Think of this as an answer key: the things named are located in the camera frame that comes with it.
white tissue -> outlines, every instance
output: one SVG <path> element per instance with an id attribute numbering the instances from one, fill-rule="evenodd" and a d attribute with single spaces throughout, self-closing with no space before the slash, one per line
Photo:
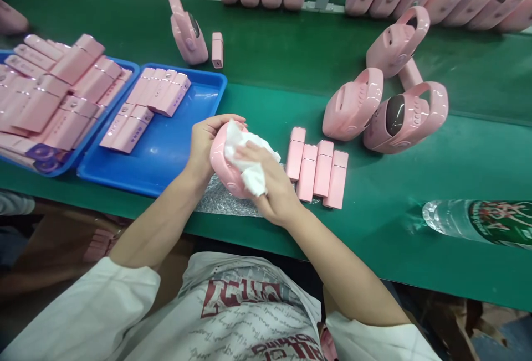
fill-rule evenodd
<path id="1" fill-rule="evenodd" d="M 266 193 L 266 178 L 264 177 L 262 165 L 259 162 L 243 161 L 234 157 L 237 147 L 245 147 L 248 141 L 257 144 L 261 148 L 265 148 L 273 155 L 278 163 L 281 160 L 281 156 L 273 151 L 268 141 L 263 140 L 256 134 L 241 131 L 234 120 L 231 119 L 229 121 L 224 155 L 228 161 L 242 172 L 241 177 L 245 188 L 254 196 L 258 197 Z"/>

white long sleeve shirt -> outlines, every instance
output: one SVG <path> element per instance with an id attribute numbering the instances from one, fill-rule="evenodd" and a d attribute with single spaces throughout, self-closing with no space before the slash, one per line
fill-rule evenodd
<path id="1" fill-rule="evenodd" d="M 102 259 L 0 354 L 31 360 L 323 360 L 320 302 L 265 259 L 192 255 L 177 297 L 143 320 L 159 288 L 152 269 Z M 327 318 L 341 361 L 439 360 L 411 324 Z"/>

worker's right hand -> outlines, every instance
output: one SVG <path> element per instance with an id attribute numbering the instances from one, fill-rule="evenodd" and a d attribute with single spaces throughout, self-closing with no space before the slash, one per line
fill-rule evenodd
<path id="1" fill-rule="evenodd" d="M 283 167 L 265 148 L 248 141 L 245 147 L 237 148 L 235 157 L 261 163 L 268 194 L 253 201 L 268 221 L 289 229 L 300 220 L 302 214 L 307 213 Z"/>

white sleeve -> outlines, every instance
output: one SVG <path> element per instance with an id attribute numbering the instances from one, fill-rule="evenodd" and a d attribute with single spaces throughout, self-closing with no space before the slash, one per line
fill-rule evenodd
<path id="1" fill-rule="evenodd" d="M 327 318 L 326 325 L 340 361 L 440 361 L 413 324 L 374 327 L 349 321 L 339 312 L 334 312 Z"/>
<path id="2" fill-rule="evenodd" d="M 105 257 L 45 308 L 0 354 L 8 360 L 103 360 L 152 306 L 160 276 Z"/>

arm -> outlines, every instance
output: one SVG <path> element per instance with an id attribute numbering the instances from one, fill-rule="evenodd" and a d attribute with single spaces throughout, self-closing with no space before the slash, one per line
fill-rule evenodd
<path id="1" fill-rule="evenodd" d="M 288 176 L 268 151 L 248 142 L 237 150 L 237 157 L 261 162 L 268 195 L 254 200 L 257 208 L 290 233 L 345 317 L 374 326 L 410 323 L 378 277 L 301 204 Z"/>
<path id="2" fill-rule="evenodd" d="M 187 166 L 120 237 L 109 254 L 114 263 L 131 268 L 155 267 L 165 259 L 214 174 L 209 159 L 212 141 L 230 119 L 245 121 L 227 114 L 194 125 Z"/>

